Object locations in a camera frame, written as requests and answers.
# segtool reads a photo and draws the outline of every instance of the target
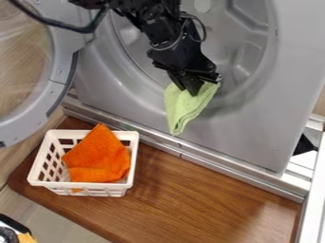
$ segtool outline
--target gray washing machine panel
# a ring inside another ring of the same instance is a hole
[[[180,138],[282,172],[323,86],[323,0],[216,0],[203,52],[223,88]],[[170,81],[145,57],[145,38],[111,14],[80,55],[80,100],[168,133],[163,92]]]

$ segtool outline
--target wooden platform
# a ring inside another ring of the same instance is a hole
[[[68,118],[60,128],[92,125]],[[31,187],[36,153],[11,174],[10,188],[114,242],[286,243],[296,237],[299,204],[145,145],[135,185],[122,198],[56,196]]]

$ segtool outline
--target laundry basket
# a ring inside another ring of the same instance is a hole
[[[70,182],[67,167],[61,156],[80,142],[89,130],[49,130],[32,165],[28,182],[43,186],[62,196],[124,196],[133,186],[139,146],[139,133],[114,131],[115,136],[130,153],[130,170],[126,178],[115,183]]]

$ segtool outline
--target green cloth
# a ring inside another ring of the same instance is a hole
[[[187,90],[180,91],[175,84],[170,84],[164,92],[164,105],[170,133],[178,136],[185,126],[194,120],[215,96],[220,83],[205,83],[196,97]]]

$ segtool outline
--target orange towel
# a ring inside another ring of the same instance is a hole
[[[130,158],[125,146],[104,125],[96,127],[62,156],[72,182],[111,182],[123,178]]]

